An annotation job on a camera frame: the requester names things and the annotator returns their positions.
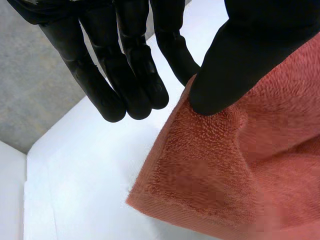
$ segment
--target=white surface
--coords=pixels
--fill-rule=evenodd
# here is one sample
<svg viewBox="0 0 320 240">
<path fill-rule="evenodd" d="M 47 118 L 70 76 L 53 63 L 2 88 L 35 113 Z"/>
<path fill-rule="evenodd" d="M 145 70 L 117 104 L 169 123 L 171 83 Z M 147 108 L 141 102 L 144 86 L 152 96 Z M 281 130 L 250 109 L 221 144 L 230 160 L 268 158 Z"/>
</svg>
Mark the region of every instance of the white surface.
<svg viewBox="0 0 320 240">
<path fill-rule="evenodd" d="M 26 155 L 0 141 L 0 239 L 23 239 Z"/>
<path fill-rule="evenodd" d="M 228 19 L 223 0 L 194 0 L 181 33 L 200 64 Z M 25 240 L 209 240 L 140 214 L 125 204 L 183 87 L 149 39 L 170 95 L 168 107 L 136 121 L 106 122 L 84 98 L 31 149 L 25 186 Z"/>
</svg>

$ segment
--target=black fingertip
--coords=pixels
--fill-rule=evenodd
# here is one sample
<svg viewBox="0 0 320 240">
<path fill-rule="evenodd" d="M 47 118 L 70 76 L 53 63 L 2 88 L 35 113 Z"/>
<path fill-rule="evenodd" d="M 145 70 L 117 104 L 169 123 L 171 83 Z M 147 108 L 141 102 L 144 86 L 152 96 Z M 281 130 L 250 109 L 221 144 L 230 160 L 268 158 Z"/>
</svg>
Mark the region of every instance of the black fingertip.
<svg viewBox="0 0 320 240">
<path fill-rule="evenodd" d="M 113 96 L 109 95 L 109 98 L 102 99 L 101 105 L 97 105 L 96 107 L 106 121 L 116 123 L 126 116 L 126 107 L 116 93 L 112 92 L 111 94 Z"/>
<path fill-rule="evenodd" d="M 160 76 L 155 73 L 148 77 L 147 85 L 144 87 L 153 109 L 164 109 L 169 103 L 168 91 Z"/>
<path fill-rule="evenodd" d="M 128 110 L 128 114 L 134 120 L 143 120 L 150 115 L 151 111 L 152 111 L 151 107 L 145 107 L 140 109 L 133 109 L 132 111 Z"/>
<path fill-rule="evenodd" d="M 213 108 L 214 106 L 212 106 L 211 101 L 206 99 L 206 97 L 201 94 L 201 91 L 197 89 L 195 84 L 191 86 L 189 102 L 193 111 L 195 111 L 197 114 L 210 116 L 217 113 L 217 109 Z"/>
</svg>

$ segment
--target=black glove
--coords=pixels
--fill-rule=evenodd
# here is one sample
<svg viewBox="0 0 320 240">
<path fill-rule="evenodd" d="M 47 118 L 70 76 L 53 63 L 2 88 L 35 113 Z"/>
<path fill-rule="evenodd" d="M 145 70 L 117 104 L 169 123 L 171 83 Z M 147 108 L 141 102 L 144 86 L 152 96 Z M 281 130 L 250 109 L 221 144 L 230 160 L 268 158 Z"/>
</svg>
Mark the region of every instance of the black glove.
<svg viewBox="0 0 320 240">
<path fill-rule="evenodd" d="M 168 104 L 168 92 L 146 44 L 149 0 L 8 2 L 29 23 L 40 26 L 107 121 L 117 122 L 126 112 L 134 119 L 144 119 L 152 109 L 162 109 Z M 200 68 L 180 35 L 185 0 L 151 0 L 151 6 L 159 48 L 185 85 Z M 94 65 L 79 21 L 114 90 Z M 117 23 L 125 55 L 118 44 Z"/>
<path fill-rule="evenodd" d="M 190 90 L 191 106 L 203 115 L 236 102 L 320 31 L 320 0 L 225 0 L 225 5 L 229 20 Z"/>
</svg>

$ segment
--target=pink towel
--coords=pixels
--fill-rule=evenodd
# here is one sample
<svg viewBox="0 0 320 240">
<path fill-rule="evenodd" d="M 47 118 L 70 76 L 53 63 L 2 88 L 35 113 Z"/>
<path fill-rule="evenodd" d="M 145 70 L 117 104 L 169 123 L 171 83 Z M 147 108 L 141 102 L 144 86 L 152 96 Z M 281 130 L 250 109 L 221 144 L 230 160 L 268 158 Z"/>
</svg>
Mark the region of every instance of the pink towel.
<svg viewBox="0 0 320 240">
<path fill-rule="evenodd" d="M 320 240 L 320 34 L 216 115 L 191 84 L 127 203 L 223 240 Z"/>
</svg>

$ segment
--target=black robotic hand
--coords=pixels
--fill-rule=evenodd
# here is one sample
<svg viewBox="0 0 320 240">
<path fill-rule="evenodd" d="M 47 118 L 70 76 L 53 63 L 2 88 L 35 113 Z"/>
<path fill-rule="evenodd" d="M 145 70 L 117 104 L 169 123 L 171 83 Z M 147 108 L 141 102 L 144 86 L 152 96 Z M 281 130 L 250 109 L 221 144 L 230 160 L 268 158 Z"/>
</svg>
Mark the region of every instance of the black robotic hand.
<svg viewBox="0 0 320 240">
<path fill-rule="evenodd" d="M 150 0 L 157 43 L 182 84 L 199 66 L 180 35 L 185 0 Z M 75 80 L 109 122 L 126 112 L 137 120 L 169 101 L 146 44 L 149 0 L 8 0 L 31 24 L 38 24 Z M 94 65 L 80 22 L 113 89 Z M 118 43 L 118 28 L 122 47 Z"/>
<path fill-rule="evenodd" d="M 202 115 L 235 103 L 320 31 L 320 0 L 224 2 L 229 20 L 216 34 L 189 95 Z"/>
</svg>

